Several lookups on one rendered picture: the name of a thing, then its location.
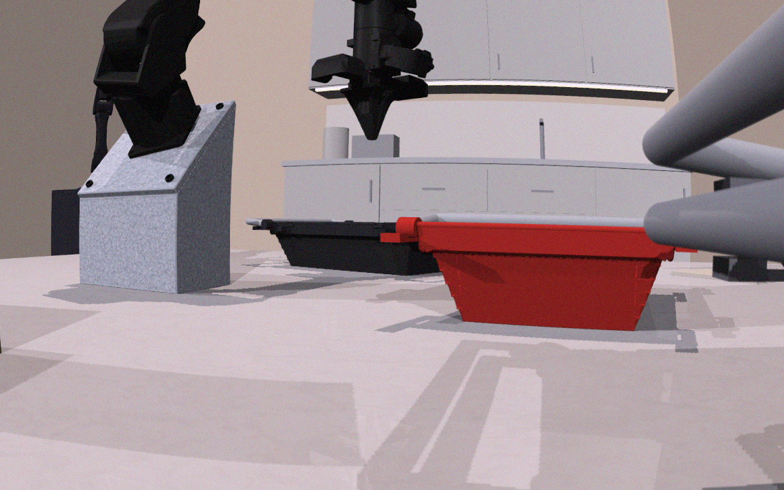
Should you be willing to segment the beige flat rectangular plate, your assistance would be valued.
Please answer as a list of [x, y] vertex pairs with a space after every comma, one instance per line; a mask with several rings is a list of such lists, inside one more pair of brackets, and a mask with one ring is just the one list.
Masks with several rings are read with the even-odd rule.
[[[713, 269], [697, 269], [697, 270], [681, 270], [681, 271], [671, 271], [671, 275], [675, 276], [685, 276], [685, 277], [701, 277], [705, 279], [715, 279], [719, 281], [718, 278], [712, 277]], [[769, 282], [748, 282], [748, 283], [769, 283]]]

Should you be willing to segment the red plastic tray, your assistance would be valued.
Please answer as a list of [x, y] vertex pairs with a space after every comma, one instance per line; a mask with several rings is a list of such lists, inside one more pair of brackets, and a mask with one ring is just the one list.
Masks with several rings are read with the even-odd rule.
[[463, 321], [634, 331], [674, 251], [644, 227], [422, 221], [400, 217], [380, 242], [433, 253]]

